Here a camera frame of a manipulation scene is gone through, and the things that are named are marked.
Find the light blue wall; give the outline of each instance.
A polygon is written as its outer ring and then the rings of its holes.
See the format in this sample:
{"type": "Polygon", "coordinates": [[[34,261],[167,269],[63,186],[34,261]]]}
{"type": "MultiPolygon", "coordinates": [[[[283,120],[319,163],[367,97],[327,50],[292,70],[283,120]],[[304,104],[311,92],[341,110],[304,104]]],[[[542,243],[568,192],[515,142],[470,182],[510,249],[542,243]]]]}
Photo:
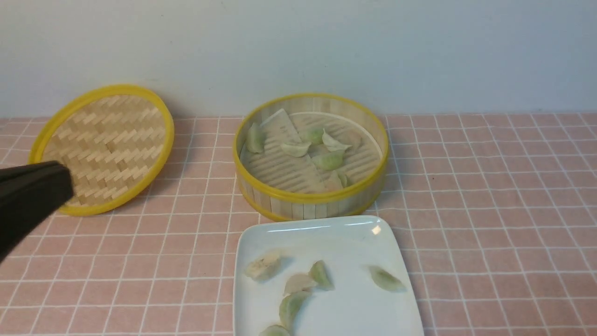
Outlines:
{"type": "Polygon", "coordinates": [[[597,110],[597,0],[0,1],[0,117],[113,83],[193,115],[299,91],[385,113],[597,110]]]}

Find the steamer basket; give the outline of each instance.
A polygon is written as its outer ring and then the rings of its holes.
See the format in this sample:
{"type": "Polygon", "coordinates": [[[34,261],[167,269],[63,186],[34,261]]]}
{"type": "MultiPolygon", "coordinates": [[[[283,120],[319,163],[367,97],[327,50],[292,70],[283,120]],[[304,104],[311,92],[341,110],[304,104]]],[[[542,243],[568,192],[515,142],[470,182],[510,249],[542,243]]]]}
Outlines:
{"type": "Polygon", "coordinates": [[[60,208],[72,216],[110,211],[158,175],[174,142],[174,122],[153,92],[113,85],[83,94],[38,135],[29,163],[57,160],[69,168],[75,196],[60,208]]]}
{"type": "Polygon", "coordinates": [[[388,148],[385,128],[371,111],[320,93],[286,96],[258,107],[243,120],[233,144],[241,193],[255,210],[274,221],[362,213],[383,188],[388,148]],[[250,154],[244,148],[253,123],[262,125],[266,134],[262,154],[250,154]],[[289,157],[279,149],[281,142],[298,141],[299,133],[313,126],[323,126],[334,137],[349,129],[361,134],[362,145],[339,168],[352,180],[349,187],[334,192],[323,187],[330,173],[317,169],[310,159],[326,151],[322,145],[312,146],[302,158],[289,157]]]}

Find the yellow plastic rim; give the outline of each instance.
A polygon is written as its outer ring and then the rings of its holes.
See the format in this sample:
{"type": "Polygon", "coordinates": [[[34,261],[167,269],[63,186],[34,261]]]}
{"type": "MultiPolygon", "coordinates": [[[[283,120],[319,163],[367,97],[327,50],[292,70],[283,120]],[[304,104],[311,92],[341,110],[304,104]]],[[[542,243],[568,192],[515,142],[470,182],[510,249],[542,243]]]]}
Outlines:
{"type": "Polygon", "coordinates": [[[50,138],[52,137],[54,132],[56,132],[58,127],[60,127],[60,125],[64,121],[66,121],[73,113],[77,112],[83,106],[88,105],[89,103],[95,100],[108,96],[114,96],[117,94],[128,94],[147,99],[149,102],[151,102],[158,108],[158,110],[162,114],[162,117],[164,118],[166,128],[164,148],[162,152],[159,154],[153,166],[145,175],[145,177],[131,189],[129,189],[128,191],[126,191],[125,193],[123,193],[122,195],[120,195],[112,201],[96,206],[64,205],[59,209],[59,211],[65,215],[93,216],[99,213],[108,212],[125,204],[126,202],[133,199],[136,195],[139,195],[145,188],[147,188],[147,186],[149,186],[149,184],[156,178],[156,176],[159,174],[160,170],[162,170],[166,161],[168,160],[168,156],[170,155],[170,151],[172,150],[172,145],[174,144],[174,121],[172,120],[172,115],[168,111],[166,104],[164,104],[162,99],[160,99],[160,97],[158,97],[157,94],[146,88],[135,85],[110,85],[98,88],[97,90],[89,91],[88,93],[79,96],[75,100],[68,103],[68,105],[62,108],[58,113],[56,113],[56,115],[54,115],[46,123],[38,137],[35,139],[33,147],[31,148],[31,152],[29,153],[29,163],[41,162],[45,147],[48,145],[50,138]]]}
{"type": "MultiPolygon", "coordinates": [[[[259,204],[255,203],[250,197],[247,196],[247,192],[245,191],[245,188],[242,187],[242,185],[239,185],[239,189],[241,190],[242,196],[247,200],[247,203],[249,203],[249,205],[252,206],[253,209],[255,209],[258,213],[262,214],[263,216],[265,216],[275,222],[288,222],[288,221],[296,221],[297,220],[295,218],[286,218],[286,217],[276,215],[275,213],[262,208],[259,204]]],[[[377,199],[377,197],[379,196],[380,193],[381,193],[381,189],[379,189],[379,191],[375,194],[375,196],[370,201],[363,204],[361,207],[356,208],[354,211],[347,213],[344,216],[355,216],[355,215],[362,214],[373,203],[375,203],[375,200],[377,199]]]]}
{"type": "MultiPolygon", "coordinates": [[[[375,181],[377,181],[379,178],[381,178],[385,174],[385,171],[386,171],[385,168],[386,168],[386,162],[387,162],[387,155],[389,152],[389,141],[387,138],[386,128],[384,127],[384,125],[381,123],[381,121],[379,121],[377,116],[375,114],[373,114],[373,112],[371,112],[368,108],[364,107],[363,105],[361,105],[355,101],[352,101],[350,99],[335,96],[333,94],[298,93],[298,94],[291,94],[289,96],[284,96],[284,97],[280,97],[280,98],[271,100],[271,101],[257,107],[253,111],[251,111],[251,113],[242,120],[241,125],[239,126],[238,130],[236,131],[236,134],[234,136],[234,143],[232,144],[232,150],[234,152],[233,153],[234,154],[234,164],[236,166],[236,171],[249,184],[251,184],[251,186],[253,188],[255,188],[256,190],[258,190],[261,193],[264,193],[266,195],[270,195],[271,197],[277,198],[278,200],[281,200],[281,201],[287,201],[287,202],[292,202],[292,203],[319,204],[319,203],[328,203],[328,202],[339,201],[339,200],[354,196],[354,195],[360,193],[366,187],[375,183],[375,181]],[[321,194],[303,194],[303,193],[291,193],[290,191],[284,191],[284,190],[280,190],[280,189],[271,187],[271,186],[259,181],[258,179],[253,177],[253,175],[251,175],[249,173],[249,171],[241,163],[241,159],[238,156],[238,147],[236,146],[236,143],[238,141],[238,136],[239,136],[240,131],[246,125],[246,123],[253,117],[253,115],[255,115],[256,113],[261,111],[263,108],[265,108],[269,105],[272,105],[274,103],[281,102],[283,100],[288,100],[288,99],[298,98],[298,97],[324,97],[324,98],[329,98],[329,99],[340,100],[346,104],[353,105],[354,107],[362,110],[363,112],[365,112],[366,114],[368,114],[371,118],[373,118],[375,120],[375,122],[378,124],[378,126],[382,130],[384,130],[383,144],[381,145],[381,150],[383,152],[383,155],[381,157],[380,164],[376,167],[375,171],[373,171],[373,173],[371,175],[369,175],[366,179],[359,181],[358,183],[353,184],[353,185],[351,185],[347,188],[344,188],[342,190],[339,190],[339,191],[333,191],[331,193],[321,193],[321,194]]],[[[249,201],[249,203],[252,205],[253,208],[258,209],[258,207],[255,206],[255,204],[252,204],[251,201],[249,201]]],[[[266,217],[273,219],[272,217],[267,216],[265,213],[263,213],[263,212],[261,212],[261,213],[263,215],[265,215],[266,217]]]]}

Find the square plate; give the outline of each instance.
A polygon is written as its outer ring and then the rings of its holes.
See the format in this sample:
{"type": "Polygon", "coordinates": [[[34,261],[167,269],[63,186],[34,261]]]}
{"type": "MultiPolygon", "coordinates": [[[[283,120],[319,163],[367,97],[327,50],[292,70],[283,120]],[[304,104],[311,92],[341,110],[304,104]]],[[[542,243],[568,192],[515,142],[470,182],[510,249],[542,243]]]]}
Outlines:
{"type": "Polygon", "coordinates": [[[389,225],[376,216],[350,216],[262,224],[242,233],[236,251],[234,335],[258,336],[279,324],[278,308],[288,278],[308,273],[324,260],[333,291],[315,289],[295,324],[295,336],[423,336],[413,288],[389,225]],[[287,256],[281,271],[267,282],[245,276],[247,265],[272,249],[287,256]],[[371,280],[368,265],[379,265],[407,287],[390,293],[371,280]]]}

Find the bamboo steamer lid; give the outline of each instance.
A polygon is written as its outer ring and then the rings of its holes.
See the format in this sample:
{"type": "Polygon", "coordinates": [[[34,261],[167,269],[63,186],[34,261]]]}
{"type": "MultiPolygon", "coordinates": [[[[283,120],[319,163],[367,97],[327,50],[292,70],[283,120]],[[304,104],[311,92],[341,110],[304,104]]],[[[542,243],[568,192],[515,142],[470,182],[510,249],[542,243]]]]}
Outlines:
{"type": "Polygon", "coordinates": [[[153,92],[132,85],[91,91],[56,114],[30,162],[69,168],[75,196],[60,211],[87,216],[131,200],[163,168],[174,141],[172,116],[153,92]]]}

